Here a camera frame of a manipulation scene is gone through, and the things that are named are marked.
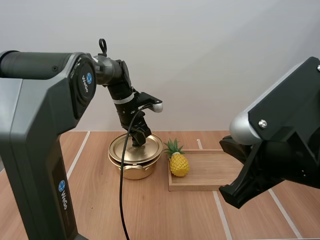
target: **logo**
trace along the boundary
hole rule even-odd
[[[86,82],[87,82],[88,84],[90,84],[90,83],[92,82],[92,76],[91,76],[91,73],[90,73],[90,72],[88,72],[88,73],[86,74]]]
[[[65,180],[62,180],[62,181],[59,183],[59,186],[58,186],[59,192],[62,192],[62,191],[65,189],[65,186],[66,186],[66,182],[65,182]]]
[[[82,76],[82,83],[83,83],[85,92],[87,93],[89,90],[88,90],[88,85],[87,85],[87,83],[86,83],[85,75]]]
[[[62,192],[61,193],[61,200],[62,200],[62,204],[63,204],[63,208],[64,210],[67,210],[67,199],[66,199],[66,192],[65,192],[65,186],[66,186],[66,182],[65,180],[62,180],[60,183],[59,183],[59,186],[58,186],[58,190],[59,192]]]

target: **yellow pineapple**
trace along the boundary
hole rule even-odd
[[[178,148],[177,139],[174,142],[169,139],[168,143],[164,143],[168,148],[165,149],[165,153],[167,153],[170,158],[170,171],[173,175],[177,177],[184,177],[189,172],[189,163],[181,151],[182,147]]]

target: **screw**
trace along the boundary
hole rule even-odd
[[[259,124],[259,127],[262,128],[262,129],[265,129],[267,127],[267,125],[268,125],[267,121],[263,120],[263,119],[261,119],[258,124]]]

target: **gold pot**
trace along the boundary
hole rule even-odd
[[[112,164],[115,165],[116,171],[120,174],[121,171],[121,163],[115,161],[110,154],[108,154],[109,160]],[[130,180],[139,180],[144,179],[151,175],[155,169],[158,159],[160,158],[160,155],[152,160],[151,162],[147,162],[145,164],[128,164],[123,167],[123,177]]]
[[[121,158],[124,148],[126,134],[117,137],[109,146],[108,157],[116,170],[120,173]],[[141,147],[132,147],[132,137],[128,138],[128,143],[124,154],[123,177],[131,180],[144,179],[155,171],[157,160],[163,150],[161,139],[151,134],[145,139],[145,144]]]

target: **white wall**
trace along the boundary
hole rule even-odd
[[[295,64],[320,57],[318,0],[11,0],[0,48],[100,51],[125,60],[134,87],[164,101],[152,130],[225,130]],[[77,130],[120,130],[98,86]]]

